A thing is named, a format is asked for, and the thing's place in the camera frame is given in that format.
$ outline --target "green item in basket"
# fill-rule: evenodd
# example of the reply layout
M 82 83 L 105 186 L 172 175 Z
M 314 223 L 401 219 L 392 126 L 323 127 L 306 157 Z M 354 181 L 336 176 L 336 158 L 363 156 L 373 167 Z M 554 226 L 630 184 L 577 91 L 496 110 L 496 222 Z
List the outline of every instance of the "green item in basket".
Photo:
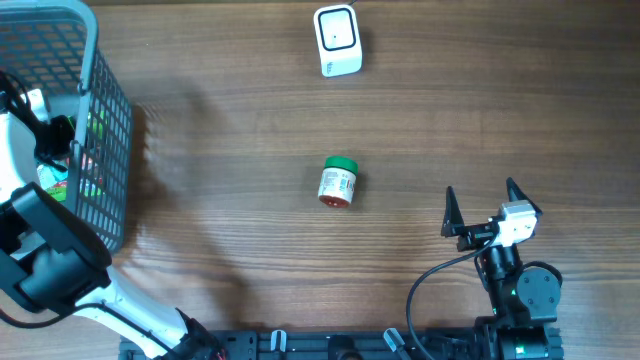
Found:
M 67 120 L 69 121 L 69 124 L 71 125 L 71 128 L 73 130 L 75 130 L 76 129 L 76 122 L 73 120 L 73 117 L 72 116 L 67 116 Z
M 85 185 L 84 187 L 84 196 L 90 196 L 90 197 L 94 197 L 94 196 L 100 196 L 102 195 L 102 190 L 100 190 L 100 188 L 96 187 L 95 185 Z
M 106 125 L 109 125 L 109 119 L 107 119 L 104 115 L 104 110 L 100 111 L 100 119 L 104 121 Z M 91 113 L 89 113 L 87 120 L 91 121 Z M 100 122 L 94 121 L 93 126 L 91 127 L 91 131 L 93 131 L 94 134 L 98 135 L 98 139 L 102 140 L 103 127 Z
M 47 193 L 51 195 L 52 198 L 56 199 L 58 202 L 63 202 L 67 200 L 67 182 L 60 181 L 54 186 L 48 188 Z

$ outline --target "product label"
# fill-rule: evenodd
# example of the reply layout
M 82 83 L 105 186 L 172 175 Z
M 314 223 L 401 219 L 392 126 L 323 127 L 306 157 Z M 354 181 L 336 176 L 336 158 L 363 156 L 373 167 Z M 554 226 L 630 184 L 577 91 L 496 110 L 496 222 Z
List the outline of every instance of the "product label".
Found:
M 334 196 L 351 203 L 355 186 L 356 176 L 352 172 L 338 168 L 326 168 L 322 172 L 318 196 Z

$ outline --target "wooden table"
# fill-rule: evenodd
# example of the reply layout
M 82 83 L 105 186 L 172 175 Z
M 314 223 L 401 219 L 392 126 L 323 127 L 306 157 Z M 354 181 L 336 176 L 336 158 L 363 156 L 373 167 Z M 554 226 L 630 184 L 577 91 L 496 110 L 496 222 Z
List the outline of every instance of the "wooden table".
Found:
M 405 327 L 412 282 L 457 256 L 445 188 L 485 221 L 513 176 L 545 211 L 524 260 L 565 276 L 567 359 L 640 350 L 640 5 L 356 5 L 361 72 L 324 79 L 324 3 L 95 7 L 135 104 L 128 241 L 115 265 L 211 329 Z M 324 207 L 326 156 L 360 164 Z M 416 295 L 419 326 L 491 314 L 471 263 Z M 29 317 L 3 295 L 3 308 Z M 0 327 L 3 359 L 114 359 L 86 319 Z

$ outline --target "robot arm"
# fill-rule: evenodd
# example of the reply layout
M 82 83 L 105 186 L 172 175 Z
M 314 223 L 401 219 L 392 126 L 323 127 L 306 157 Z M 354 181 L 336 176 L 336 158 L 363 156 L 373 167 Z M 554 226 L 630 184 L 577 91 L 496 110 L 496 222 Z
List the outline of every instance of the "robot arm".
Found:
M 0 288 L 24 309 L 95 320 L 152 359 L 197 353 L 206 359 L 217 353 L 217 341 L 197 321 L 157 303 L 120 275 L 98 236 L 36 184 L 16 190 L 2 204 L 0 229 Z M 11 253 L 30 229 L 46 243 L 15 260 Z
M 542 210 L 511 178 L 507 194 L 509 202 L 489 222 L 466 226 L 449 187 L 441 234 L 457 236 L 458 251 L 475 251 L 476 270 L 495 315 L 476 319 L 475 328 L 485 339 L 485 356 L 562 359 L 559 331 L 548 327 L 557 320 L 562 275 L 541 261 L 523 264 L 516 246 L 535 236 Z

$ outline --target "black cable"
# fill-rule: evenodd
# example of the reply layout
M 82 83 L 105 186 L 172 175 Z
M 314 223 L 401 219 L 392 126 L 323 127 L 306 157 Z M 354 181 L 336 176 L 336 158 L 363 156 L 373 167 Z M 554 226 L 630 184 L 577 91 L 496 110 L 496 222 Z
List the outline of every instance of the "black cable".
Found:
M 2 309 L 0 309 L 0 320 L 6 322 L 7 324 L 13 326 L 13 327 L 17 327 L 19 329 L 42 329 L 45 328 L 47 326 L 51 326 L 53 324 L 56 324 L 58 322 L 60 322 L 61 320 L 64 320 L 66 318 L 66 316 L 61 316 L 58 315 L 56 317 L 54 317 L 53 319 L 47 320 L 47 321 L 43 321 L 43 322 L 38 322 L 38 323 L 25 323 L 22 321 L 18 321 L 14 318 L 12 318 L 11 316 L 7 315 L 7 313 L 5 313 L 4 311 L 2 311 Z
M 411 334 L 411 337 L 413 338 L 413 341 L 415 341 L 416 346 L 418 347 L 418 349 L 420 349 L 420 351 L 422 351 L 422 353 L 427 357 L 427 359 L 430 360 L 436 360 L 433 356 L 431 356 L 431 354 L 429 354 L 429 352 L 427 351 L 427 349 L 425 349 L 425 347 L 422 345 L 422 343 L 420 342 L 420 340 L 418 339 L 418 336 L 416 335 L 416 330 L 413 327 L 413 322 L 411 321 L 411 302 L 413 301 L 413 294 L 416 292 L 416 289 L 418 289 L 418 286 L 430 275 L 446 268 L 449 267 L 451 265 L 455 265 L 459 262 L 471 259 L 472 257 L 476 257 L 480 254 L 482 254 L 485 250 L 487 250 L 488 248 L 491 247 L 491 245 L 493 245 L 493 242 L 496 241 L 496 238 L 494 237 L 493 239 L 491 239 L 491 241 L 489 241 L 488 243 L 486 243 L 482 248 L 480 248 L 479 250 L 476 250 L 472 253 L 469 253 L 467 255 L 463 255 L 460 256 L 458 258 L 455 258 L 453 260 L 447 261 L 446 263 L 440 264 L 436 267 L 431 268 L 429 271 L 427 271 L 426 273 L 422 274 L 422 276 L 420 276 L 418 278 L 418 280 L 416 280 L 416 282 L 413 284 L 413 286 L 411 287 L 411 290 L 409 291 L 409 296 L 407 297 L 407 325 L 409 326 L 409 333 Z
M 29 100 L 29 95 L 27 95 L 27 88 L 24 86 L 24 84 L 20 81 L 20 79 L 18 79 L 17 76 L 4 72 L 2 70 L 0 70 L 0 76 L 5 76 L 6 78 L 11 78 L 13 79 L 13 81 L 16 82 L 16 84 L 18 84 L 18 86 L 20 87 L 20 89 L 22 90 L 22 93 L 24 94 L 24 98 L 25 98 L 25 105 L 27 105 L 27 107 L 29 109 L 31 109 L 31 100 Z
M 148 337 L 151 341 L 153 341 L 158 346 L 160 346 L 161 348 L 166 350 L 167 353 L 171 354 L 171 356 L 173 356 L 174 358 L 181 359 L 181 356 L 178 355 L 178 353 L 173 351 L 172 348 L 170 348 L 165 343 L 160 341 L 160 339 L 155 337 L 155 335 L 153 335 L 153 333 L 151 331 L 147 331 L 147 330 L 141 328 L 136 323 L 134 323 L 133 321 L 131 321 L 131 320 L 125 318 L 124 316 L 120 315 L 115 310 L 110 309 L 105 304 L 90 303 L 90 304 L 80 305 L 80 306 L 76 307 L 73 310 L 73 313 L 71 313 L 71 314 L 75 314 L 76 312 L 78 312 L 80 310 L 90 309 L 90 308 L 101 310 L 101 311 L 103 311 L 103 312 L 115 317 L 116 319 L 118 319 L 118 320 L 122 321 L 123 323 L 125 323 L 127 326 L 129 326 L 132 329 L 134 329 L 137 332 L 139 332 L 140 334 Z M 17 327 L 17 328 L 20 328 L 20 329 L 42 329 L 42 328 L 45 328 L 47 326 L 51 326 L 53 324 L 56 324 L 56 323 L 58 323 L 58 322 L 60 322 L 60 321 L 62 321 L 64 319 L 66 319 L 69 315 L 64 315 L 64 316 L 63 315 L 58 315 L 58 316 L 56 316 L 56 317 L 54 317 L 54 318 L 52 318 L 50 320 L 43 321 L 43 322 L 38 322 L 38 323 L 25 323 L 25 322 L 18 321 L 16 319 L 12 318 L 11 316 L 7 315 L 7 313 L 2 311 L 2 309 L 0 309 L 0 320 L 4 321 L 5 323 L 7 323 L 7 324 L 9 324 L 11 326 L 14 326 L 14 327 Z

